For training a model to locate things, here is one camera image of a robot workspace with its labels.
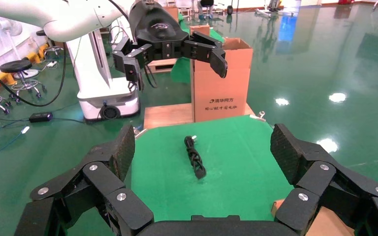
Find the wooden board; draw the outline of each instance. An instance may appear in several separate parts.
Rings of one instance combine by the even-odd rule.
[[[176,61],[177,59],[154,60],[149,64],[149,67],[153,73],[170,72]]]
[[[245,115],[254,115],[248,104]],[[147,107],[144,115],[145,129],[188,123],[193,123],[191,103]]]

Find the green table surface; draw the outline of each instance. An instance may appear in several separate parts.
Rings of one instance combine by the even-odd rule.
[[[292,189],[270,152],[269,124],[249,116],[149,130],[136,142],[131,188],[155,220],[190,220],[192,215],[273,220],[270,208]],[[198,180],[185,136],[207,175]]]

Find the cardboard corner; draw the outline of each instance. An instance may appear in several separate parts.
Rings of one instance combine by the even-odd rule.
[[[190,26],[190,34],[192,34],[194,31],[200,32],[206,36],[210,36],[211,29],[209,25],[203,25],[203,26]]]

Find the black cable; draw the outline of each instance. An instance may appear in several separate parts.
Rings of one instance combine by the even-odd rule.
[[[206,169],[202,164],[201,156],[198,151],[195,149],[195,141],[191,136],[185,137],[186,151],[188,151],[188,156],[190,164],[193,166],[193,172],[198,179],[201,179],[206,176]]]
[[[149,78],[149,75],[147,74],[147,69],[149,70],[150,75],[151,75],[151,77],[152,77],[152,79],[153,79],[153,83],[154,83],[155,85],[153,85],[153,83],[151,82],[151,80],[150,80],[150,78]],[[150,69],[149,66],[146,65],[146,66],[144,67],[144,73],[146,74],[147,80],[148,80],[149,84],[151,85],[151,87],[157,89],[157,82],[156,82],[156,80],[155,80],[155,78],[154,78],[154,75],[153,75],[153,73],[151,72],[151,69]]]
[[[118,6],[113,0],[108,0],[108,1],[110,1],[120,12],[121,12],[121,14],[122,15],[124,15],[124,17],[125,17],[125,19],[126,19],[126,21],[128,21],[129,22],[129,19],[128,19],[128,16],[127,16],[127,14],[124,12],[124,10],[122,10],[121,8],[120,8],[120,6]]]
[[[43,104],[43,105],[39,105],[39,104],[34,104],[34,103],[30,103],[29,101],[21,98],[20,96],[18,96],[16,93],[14,93],[8,86],[6,86],[6,84],[0,80],[0,84],[2,85],[2,87],[7,90],[10,94],[12,94],[14,97],[20,99],[21,101],[27,103],[28,105],[31,105],[31,106],[34,106],[34,107],[45,107],[45,106],[48,106],[50,104],[52,104],[60,95],[60,92],[62,91],[62,88],[63,88],[63,83],[64,83],[64,75],[66,73],[66,43],[63,43],[63,51],[64,51],[64,60],[63,60],[63,75],[62,75],[62,82],[60,83],[60,88],[59,88],[59,91],[57,92],[56,96],[48,103],[46,104]]]
[[[68,118],[53,118],[53,119],[68,120],[68,121],[74,121],[74,122],[83,124],[83,120],[78,120],[78,119],[68,119]]]

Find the wire bundle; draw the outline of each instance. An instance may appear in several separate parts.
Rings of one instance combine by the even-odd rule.
[[[195,141],[191,136],[185,137],[186,151],[188,152],[190,164],[193,166],[193,172],[198,179],[206,176],[206,169],[202,164],[202,158],[195,149]]]

